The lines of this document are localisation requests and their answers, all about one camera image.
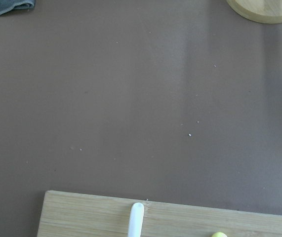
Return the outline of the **white spoon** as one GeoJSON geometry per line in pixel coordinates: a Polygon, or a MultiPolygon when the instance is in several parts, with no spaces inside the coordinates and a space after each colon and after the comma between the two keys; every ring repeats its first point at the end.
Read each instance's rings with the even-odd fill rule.
{"type": "Polygon", "coordinates": [[[132,205],[128,224],[128,237],[141,237],[145,207],[142,203],[136,202],[132,205]]]}

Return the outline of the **wooden cutting board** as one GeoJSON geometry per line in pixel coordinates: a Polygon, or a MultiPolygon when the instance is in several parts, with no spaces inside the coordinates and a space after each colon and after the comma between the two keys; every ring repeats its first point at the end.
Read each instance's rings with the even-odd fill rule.
{"type": "MultiPolygon", "coordinates": [[[[125,237],[133,199],[47,191],[40,237],[125,237]]],[[[143,201],[143,237],[282,237],[282,216],[143,201]]]]}

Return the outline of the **yellow plastic knife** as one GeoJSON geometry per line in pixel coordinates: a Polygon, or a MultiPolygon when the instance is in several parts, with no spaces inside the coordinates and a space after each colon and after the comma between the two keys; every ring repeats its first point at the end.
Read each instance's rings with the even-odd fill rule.
{"type": "Polygon", "coordinates": [[[223,232],[215,232],[211,237],[227,237],[223,232]]]}

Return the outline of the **wooden mug tree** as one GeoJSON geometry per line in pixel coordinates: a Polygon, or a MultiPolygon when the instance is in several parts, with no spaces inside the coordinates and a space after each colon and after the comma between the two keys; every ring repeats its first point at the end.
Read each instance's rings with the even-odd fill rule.
{"type": "Polygon", "coordinates": [[[240,16],[264,24],[282,23],[282,0],[227,0],[240,16]]]}

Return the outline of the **grey folded cloth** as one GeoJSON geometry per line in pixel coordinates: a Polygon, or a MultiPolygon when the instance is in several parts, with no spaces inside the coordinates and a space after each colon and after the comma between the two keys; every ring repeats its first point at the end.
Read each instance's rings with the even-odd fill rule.
{"type": "Polygon", "coordinates": [[[32,9],[35,4],[35,0],[0,0],[0,15],[12,10],[32,9]]]}

